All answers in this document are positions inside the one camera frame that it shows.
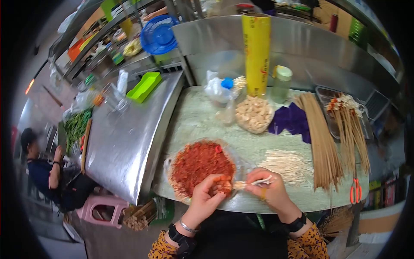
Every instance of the leopard print sleeve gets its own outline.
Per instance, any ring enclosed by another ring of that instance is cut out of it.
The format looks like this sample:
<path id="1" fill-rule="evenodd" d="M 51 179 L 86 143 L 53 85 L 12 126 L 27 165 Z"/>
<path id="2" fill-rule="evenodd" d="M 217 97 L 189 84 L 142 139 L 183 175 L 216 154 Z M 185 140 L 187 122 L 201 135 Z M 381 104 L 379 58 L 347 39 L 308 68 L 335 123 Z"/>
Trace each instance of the leopard print sleeve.
<path id="1" fill-rule="evenodd" d="M 315 223 L 303 235 L 287 241 L 288 259 L 329 259 L 326 244 Z"/>
<path id="2" fill-rule="evenodd" d="M 177 254 L 177 248 L 168 244 L 165 240 L 165 230 L 161 230 L 158 240 L 152 243 L 152 249 L 148 254 L 149 259 L 172 259 Z"/>

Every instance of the pink plastic stool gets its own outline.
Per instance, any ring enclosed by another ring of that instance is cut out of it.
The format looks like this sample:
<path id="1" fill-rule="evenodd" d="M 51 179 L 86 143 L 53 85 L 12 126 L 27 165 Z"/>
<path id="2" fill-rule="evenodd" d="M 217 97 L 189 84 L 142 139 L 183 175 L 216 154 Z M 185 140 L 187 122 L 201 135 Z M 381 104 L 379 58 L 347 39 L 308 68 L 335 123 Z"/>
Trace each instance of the pink plastic stool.
<path id="1" fill-rule="evenodd" d="M 98 205 L 106 205 L 106 206 L 115 207 L 110 221 L 99 220 L 93 217 L 92 211 Z M 87 222 L 97 224 L 97 225 L 121 228 L 122 225 L 118 224 L 118 219 L 121 216 L 122 210 L 125 208 L 128 208 L 128 205 L 129 203 L 127 201 L 124 201 L 123 199 L 119 197 L 115 197 L 112 195 L 96 196 L 96 195 L 91 194 L 88 197 L 88 199 L 86 199 L 86 202 L 83 205 L 83 207 L 76 210 L 76 213 L 78 214 L 79 218 Z"/>

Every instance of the stainless steel tray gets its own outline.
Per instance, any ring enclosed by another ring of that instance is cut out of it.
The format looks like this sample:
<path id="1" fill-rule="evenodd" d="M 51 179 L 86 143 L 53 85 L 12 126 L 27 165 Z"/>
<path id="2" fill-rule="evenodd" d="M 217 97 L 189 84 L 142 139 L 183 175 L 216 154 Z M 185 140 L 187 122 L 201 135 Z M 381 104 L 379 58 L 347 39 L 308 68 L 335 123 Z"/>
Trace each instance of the stainless steel tray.
<path id="1" fill-rule="evenodd" d="M 329 131 L 331 132 L 331 134 L 334 138 L 339 139 L 338 125 L 337 125 L 335 119 L 326 112 L 325 106 L 331 101 L 332 98 L 338 97 L 341 92 L 338 92 L 338 91 L 335 91 L 335 90 L 332 90 L 332 89 L 329 89 L 329 88 L 326 88 L 326 87 L 322 87 L 322 86 L 317 86 L 315 88 L 315 90 L 316 90 L 316 95 L 318 97 L 319 105 L 321 106 L 321 108 L 323 110 L 323 114 L 325 114 L 325 118 L 326 118 L 326 122 L 328 123 Z M 354 97 L 354 100 L 357 103 L 362 104 L 362 105 L 365 106 L 365 104 L 361 100 L 359 100 L 358 98 Z M 362 114 L 362 118 L 359 119 L 359 122 L 361 123 L 361 128 L 362 128 L 362 132 L 363 132 L 363 135 L 364 135 L 365 139 L 374 139 L 374 135 L 373 135 L 372 129 L 371 129 L 371 124 L 369 123 L 368 116 L 366 115 L 366 112 L 364 112 Z"/>

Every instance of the blue lid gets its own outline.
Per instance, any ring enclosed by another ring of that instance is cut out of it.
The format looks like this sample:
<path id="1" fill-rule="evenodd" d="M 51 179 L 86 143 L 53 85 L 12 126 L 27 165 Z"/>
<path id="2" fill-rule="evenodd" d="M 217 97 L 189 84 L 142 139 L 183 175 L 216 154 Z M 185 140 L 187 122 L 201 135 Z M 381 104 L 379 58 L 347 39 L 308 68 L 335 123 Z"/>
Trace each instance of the blue lid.
<path id="1" fill-rule="evenodd" d="M 227 89 L 231 89 L 233 87 L 233 79 L 226 77 L 222 82 L 221 86 Z"/>
<path id="2" fill-rule="evenodd" d="M 160 15 L 147 22 L 141 31 L 141 46 L 151 55 L 165 54 L 177 46 L 172 26 L 178 20 L 169 15 Z"/>

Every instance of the green vegetable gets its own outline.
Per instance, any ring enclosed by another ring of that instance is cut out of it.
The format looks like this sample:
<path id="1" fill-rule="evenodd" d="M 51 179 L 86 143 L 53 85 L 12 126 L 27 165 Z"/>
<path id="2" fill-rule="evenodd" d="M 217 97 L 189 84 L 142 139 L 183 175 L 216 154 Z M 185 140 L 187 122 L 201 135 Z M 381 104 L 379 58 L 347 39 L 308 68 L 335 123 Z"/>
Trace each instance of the green vegetable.
<path id="1" fill-rule="evenodd" d="M 92 109 L 73 114 L 64 124 L 66 133 L 66 153 L 71 154 L 73 144 L 85 134 L 88 120 L 92 117 Z"/>

